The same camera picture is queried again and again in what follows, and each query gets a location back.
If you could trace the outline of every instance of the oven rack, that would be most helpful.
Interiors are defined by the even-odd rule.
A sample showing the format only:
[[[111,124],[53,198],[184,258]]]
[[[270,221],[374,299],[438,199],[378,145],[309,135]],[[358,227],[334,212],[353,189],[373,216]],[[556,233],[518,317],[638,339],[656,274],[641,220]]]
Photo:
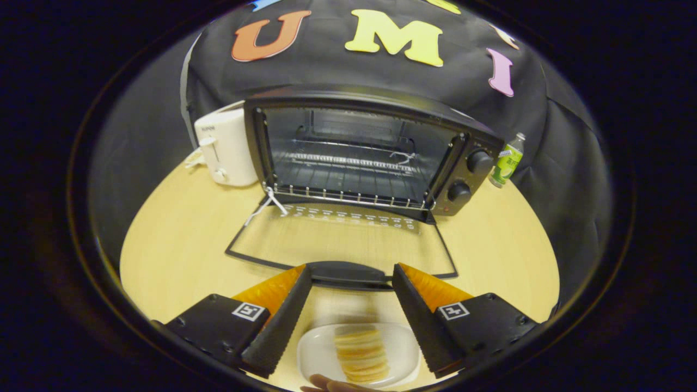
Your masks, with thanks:
[[[264,183],[281,195],[427,211],[433,204],[418,158],[413,149],[292,140]]]
[[[261,185],[264,188],[266,188],[266,181],[262,182]],[[435,200],[431,200],[429,203],[426,203],[425,200],[422,200],[419,203],[409,198],[402,199],[397,197],[386,197],[380,195],[366,195],[362,193],[344,192],[343,190],[340,190],[337,193],[331,190],[310,188],[307,186],[281,186],[278,183],[273,184],[273,192],[277,195],[307,197],[310,199],[319,199],[331,202],[343,202],[383,208],[410,209],[416,211],[428,211],[432,210],[436,206]]]

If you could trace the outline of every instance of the yellow letter m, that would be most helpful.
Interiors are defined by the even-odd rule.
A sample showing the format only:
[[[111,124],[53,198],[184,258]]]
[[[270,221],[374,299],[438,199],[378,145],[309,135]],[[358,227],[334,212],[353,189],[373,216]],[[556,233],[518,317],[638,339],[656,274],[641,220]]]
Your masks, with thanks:
[[[438,56],[438,36],[443,30],[438,27],[415,20],[400,29],[380,11],[353,10],[351,14],[358,17],[358,26],[353,40],[346,43],[346,49],[375,53],[380,50],[380,45],[375,43],[377,34],[389,54],[399,53],[411,42],[411,47],[404,51],[407,59],[435,67],[443,66],[443,60]]]

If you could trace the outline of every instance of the orange letter u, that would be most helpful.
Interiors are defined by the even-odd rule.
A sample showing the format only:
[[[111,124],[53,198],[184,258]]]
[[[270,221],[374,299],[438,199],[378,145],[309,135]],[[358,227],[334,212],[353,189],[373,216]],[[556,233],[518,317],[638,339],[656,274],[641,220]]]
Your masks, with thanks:
[[[283,22],[283,25],[278,38],[264,46],[256,46],[256,37],[259,35],[261,28],[267,25],[270,20],[260,20],[240,28],[235,31],[237,39],[232,45],[232,58],[237,61],[254,61],[283,52],[295,42],[302,19],[310,13],[310,11],[296,11],[281,15],[278,20]]]

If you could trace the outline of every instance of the toaster knob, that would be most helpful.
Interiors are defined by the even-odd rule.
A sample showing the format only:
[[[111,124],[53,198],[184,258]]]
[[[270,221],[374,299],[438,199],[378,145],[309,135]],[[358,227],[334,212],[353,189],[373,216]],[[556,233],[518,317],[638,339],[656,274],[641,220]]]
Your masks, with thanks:
[[[225,172],[225,169],[218,169],[213,172],[213,179],[215,182],[224,182],[225,177],[227,177],[227,172]]]
[[[493,158],[486,151],[475,151],[467,157],[467,168],[476,176],[486,176],[493,166]]]
[[[457,204],[465,204],[470,201],[471,197],[470,187],[462,181],[453,183],[447,190],[447,199]]]

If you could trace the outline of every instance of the hand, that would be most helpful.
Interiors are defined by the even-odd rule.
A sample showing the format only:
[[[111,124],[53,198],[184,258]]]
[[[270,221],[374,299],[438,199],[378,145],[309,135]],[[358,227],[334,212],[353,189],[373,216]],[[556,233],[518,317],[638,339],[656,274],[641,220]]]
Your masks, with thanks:
[[[378,389],[366,388],[364,386],[349,384],[348,382],[338,382],[323,375],[311,375],[309,381],[317,388],[311,386],[301,386],[303,392],[382,392]]]

